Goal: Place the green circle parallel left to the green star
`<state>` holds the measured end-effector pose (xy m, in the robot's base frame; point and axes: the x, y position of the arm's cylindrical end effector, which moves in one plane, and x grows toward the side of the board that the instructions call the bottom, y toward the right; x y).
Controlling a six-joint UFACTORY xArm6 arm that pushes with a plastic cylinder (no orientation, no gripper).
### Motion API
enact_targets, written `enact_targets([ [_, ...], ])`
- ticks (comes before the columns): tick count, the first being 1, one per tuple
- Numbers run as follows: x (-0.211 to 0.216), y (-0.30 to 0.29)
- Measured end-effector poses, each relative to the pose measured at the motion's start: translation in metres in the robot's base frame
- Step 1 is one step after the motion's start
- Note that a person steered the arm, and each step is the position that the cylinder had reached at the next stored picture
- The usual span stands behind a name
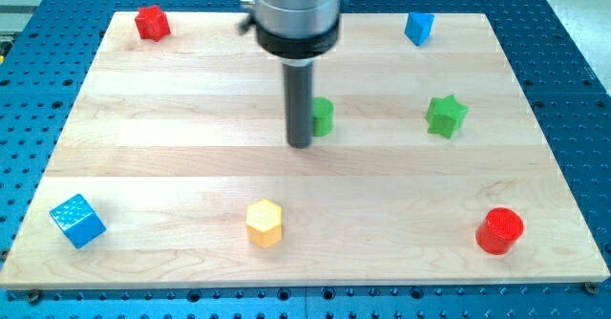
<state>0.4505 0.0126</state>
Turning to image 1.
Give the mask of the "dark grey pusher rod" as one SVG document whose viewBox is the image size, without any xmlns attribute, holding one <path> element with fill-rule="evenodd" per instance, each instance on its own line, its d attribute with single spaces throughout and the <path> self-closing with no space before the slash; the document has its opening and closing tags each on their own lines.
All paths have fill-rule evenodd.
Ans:
<svg viewBox="0 0 611 319">
<path fill-rule="evenodd" d="M 284 60 L 284 111 L 287 142 L 307 148 L 313 135 L 311 60 Z"/>
</svg>

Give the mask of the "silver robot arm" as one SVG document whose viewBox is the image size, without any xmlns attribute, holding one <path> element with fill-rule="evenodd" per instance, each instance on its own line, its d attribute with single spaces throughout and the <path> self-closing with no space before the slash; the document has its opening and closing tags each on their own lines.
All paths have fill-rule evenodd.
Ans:
<svg viewBox="0 0 611 319">
<path fill-rule="evenodd" d="M 313 137 L 313 63 L 339 36 L 340 0 L 240 0 L 247 16 L 238 34 L 255 30 L 259 46 L 280 58 L 288 145 L 307 148 Z"/>
</svg>

